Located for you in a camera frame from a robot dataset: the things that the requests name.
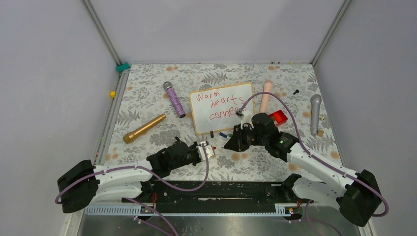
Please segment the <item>yellow framed whiteboard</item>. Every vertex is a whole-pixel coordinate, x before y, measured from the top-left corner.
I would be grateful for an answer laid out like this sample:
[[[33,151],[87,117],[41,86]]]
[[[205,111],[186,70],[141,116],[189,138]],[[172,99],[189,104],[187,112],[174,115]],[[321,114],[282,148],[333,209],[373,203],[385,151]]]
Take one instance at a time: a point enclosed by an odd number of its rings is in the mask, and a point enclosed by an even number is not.
[[[233,128],[240,123],[236,111],[252,95],[251,83],[191,92],[189,101],[195,132],[202,135]]]

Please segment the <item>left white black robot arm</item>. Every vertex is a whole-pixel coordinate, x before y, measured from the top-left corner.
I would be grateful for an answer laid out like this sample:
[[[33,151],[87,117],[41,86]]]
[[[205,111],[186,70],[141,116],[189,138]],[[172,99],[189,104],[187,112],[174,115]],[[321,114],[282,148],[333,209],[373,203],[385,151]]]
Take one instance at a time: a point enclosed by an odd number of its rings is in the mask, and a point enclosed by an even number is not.
[[[74,213],[96,202],[123,198],[147,202],[152,197],[152,178],[163,180],[172,170],[208,162],[213,155],[214,148],[207,141],[188,146],[176,139],[171,146],[133,163],[96,166],[83,160],[57,180],[55,203],[63,213]]]

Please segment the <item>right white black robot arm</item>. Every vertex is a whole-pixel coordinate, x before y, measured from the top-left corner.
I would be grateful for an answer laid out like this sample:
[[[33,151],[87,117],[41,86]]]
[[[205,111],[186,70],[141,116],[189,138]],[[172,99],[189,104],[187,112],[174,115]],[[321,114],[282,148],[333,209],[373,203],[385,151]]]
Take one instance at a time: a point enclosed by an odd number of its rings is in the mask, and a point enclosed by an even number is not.
[[[357,172],[336,165],[307,148],[301,141],[279,131],[265,113],[253,115],[238,110],[241,122],[234,126],[225,149],[244,152],[251,146],[262,146],[273,157],[294,164],[316,178],[308,180],[292,174],[283,182],[282,196],[293,203],[308,199],[338,210],[352,224],[364,227],[382,203],[375,176],[368,170]]]

